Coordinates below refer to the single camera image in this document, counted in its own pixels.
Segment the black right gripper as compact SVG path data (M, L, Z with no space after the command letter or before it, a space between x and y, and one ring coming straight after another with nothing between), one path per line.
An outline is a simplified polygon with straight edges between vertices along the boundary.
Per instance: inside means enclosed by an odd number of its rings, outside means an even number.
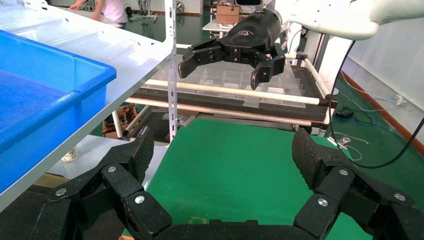
M254 68L250 87L256 90L259 84L284 72L285 53L281 44L275 42L281 25L281 16L272 10L253 12L220 40L211 38L190 46L178 64L178 75L185 79L198 66L220 61L250 64Z

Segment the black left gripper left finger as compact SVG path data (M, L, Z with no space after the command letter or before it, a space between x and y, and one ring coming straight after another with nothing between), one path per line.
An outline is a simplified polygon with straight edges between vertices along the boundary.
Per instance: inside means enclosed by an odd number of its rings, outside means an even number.
M172 218L143 187L153 153L154 134L148 126L135 140L112 147L93 169L48 194L31 239L82 240L85 231L110 210L134 239L158 239Z

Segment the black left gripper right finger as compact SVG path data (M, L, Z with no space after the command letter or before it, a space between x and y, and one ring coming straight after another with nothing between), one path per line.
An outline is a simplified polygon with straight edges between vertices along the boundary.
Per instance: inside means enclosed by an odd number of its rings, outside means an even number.
M304 129L294 133L291 149L313 192L295 216L295 227L323 240L345 214L375 240L423 239L424 215L412 197L360 171L340 150L316 143Z

